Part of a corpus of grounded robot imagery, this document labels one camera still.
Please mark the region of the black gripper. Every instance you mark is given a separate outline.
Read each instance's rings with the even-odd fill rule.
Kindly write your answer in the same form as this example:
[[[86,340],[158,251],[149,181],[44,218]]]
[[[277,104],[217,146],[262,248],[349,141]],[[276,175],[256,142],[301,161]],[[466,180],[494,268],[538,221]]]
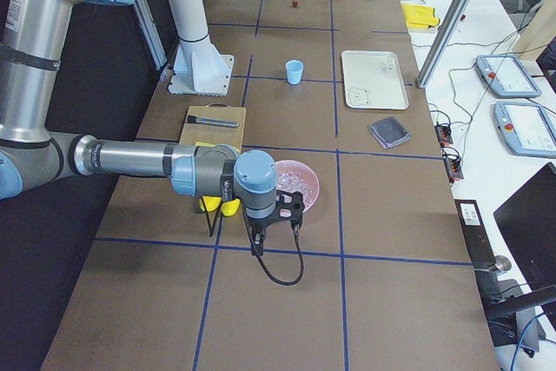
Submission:
[[[263,255],[267,228],[278,222],[290,222],[294,234],[295,246],[299,247],[299,233],[304,211],[303,194],[299,191],[289,193],[277,190],[272,211],[263,218],[254,218],[246,214],[246,227],[252,255]]]

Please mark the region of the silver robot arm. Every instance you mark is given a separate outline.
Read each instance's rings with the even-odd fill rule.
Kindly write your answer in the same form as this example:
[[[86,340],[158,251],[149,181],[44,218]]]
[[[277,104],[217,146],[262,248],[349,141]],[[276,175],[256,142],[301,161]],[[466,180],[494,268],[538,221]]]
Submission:
[[[10,0],[1,43],[1,196],[67,176],[167,178],[180,195],[239,200],[252,253],[261,256],[267,228],[287,221],[298,232],[304,210],[301,193],[277,188],[275,162],[266,152],[240,153],[227,144],[107,141],[46,129],[74,5],[134,1]]]

